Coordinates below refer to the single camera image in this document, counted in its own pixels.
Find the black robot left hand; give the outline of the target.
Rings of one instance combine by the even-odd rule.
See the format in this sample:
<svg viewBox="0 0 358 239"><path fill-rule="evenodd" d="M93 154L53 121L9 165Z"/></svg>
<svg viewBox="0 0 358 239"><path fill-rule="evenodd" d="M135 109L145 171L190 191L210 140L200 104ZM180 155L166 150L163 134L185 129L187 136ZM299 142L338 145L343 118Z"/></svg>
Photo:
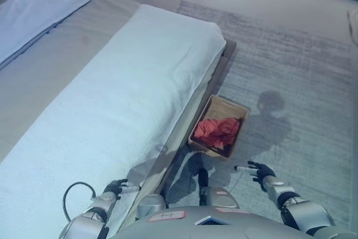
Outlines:
<svg viewBox="0 0 358 239"><path fill-rule="evenodd" d="M114 193L117 200L121 199L122 194L136 193L141 190L139 185L130 185L128 179L114 180L104 189L104 193Z"/></svg>

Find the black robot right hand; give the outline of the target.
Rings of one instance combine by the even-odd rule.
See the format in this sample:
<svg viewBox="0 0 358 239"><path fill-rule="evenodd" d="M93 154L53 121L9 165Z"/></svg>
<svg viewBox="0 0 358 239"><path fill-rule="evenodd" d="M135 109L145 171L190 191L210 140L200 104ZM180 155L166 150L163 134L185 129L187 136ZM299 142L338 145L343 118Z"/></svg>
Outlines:
<svg viewBox="0 0 358 239"><path fill-rule="evenodd" d="M248 161L247 167L235 165L234 170L236 172L247 172L253 177L252 181L259 183L261 190L264 192L267 191L263 183L264 178L267 176L276 176L275 172L267 165L254 161Z"/></svg>

